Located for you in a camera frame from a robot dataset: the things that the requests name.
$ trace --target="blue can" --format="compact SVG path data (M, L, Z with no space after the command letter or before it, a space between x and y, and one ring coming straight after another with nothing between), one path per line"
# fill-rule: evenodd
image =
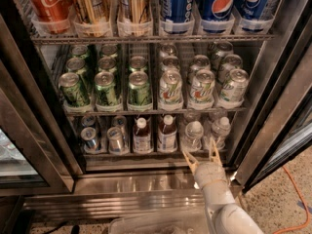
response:
M162 0L163 21L182 23L191 20L193 0Z
M229 20L234 0L205 0L201 12L203 20Z
M246 20L271 20L280 0L245 0L242 17Z

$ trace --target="speckled floor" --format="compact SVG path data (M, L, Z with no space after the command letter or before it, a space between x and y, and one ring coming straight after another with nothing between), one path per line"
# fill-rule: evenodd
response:
M312 211L312 147L288 162L286 167ZM297 226L306 220L305 210L298 204L300 199L292 182L282 168L256 185L245 195L239 196L243 209L250 214L264 233ZM73 224L79 224L80 234L107 234L109 222L68 222L54 234L70 234ZM55 227L52 223L36 223L30 234L43 234ZM288 233L312 234L312 223L301 230Z

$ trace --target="brown bottle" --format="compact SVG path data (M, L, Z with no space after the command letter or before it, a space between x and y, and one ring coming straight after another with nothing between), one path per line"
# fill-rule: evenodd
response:
M149 124L144 118L138 118L133 128L134 135L134 152L150 153L153 151L151 146L151 133Z
M171 115L166 115L158 125L157 151L176 151L176 123Z

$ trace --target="red can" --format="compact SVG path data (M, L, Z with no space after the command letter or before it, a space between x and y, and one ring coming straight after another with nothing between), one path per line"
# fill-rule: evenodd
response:
M69 14L68 0L30 0L33 10L40 21L58 22L67 20ZM51 27L51 33L62 33L66 30L63 26Z

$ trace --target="label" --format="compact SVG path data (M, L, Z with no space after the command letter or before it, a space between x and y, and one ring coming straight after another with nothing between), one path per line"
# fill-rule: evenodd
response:
M157 140L157 148L162 151L173 151L175 149L176 144L176 131L171 134L164 135L158 129L158 140Z

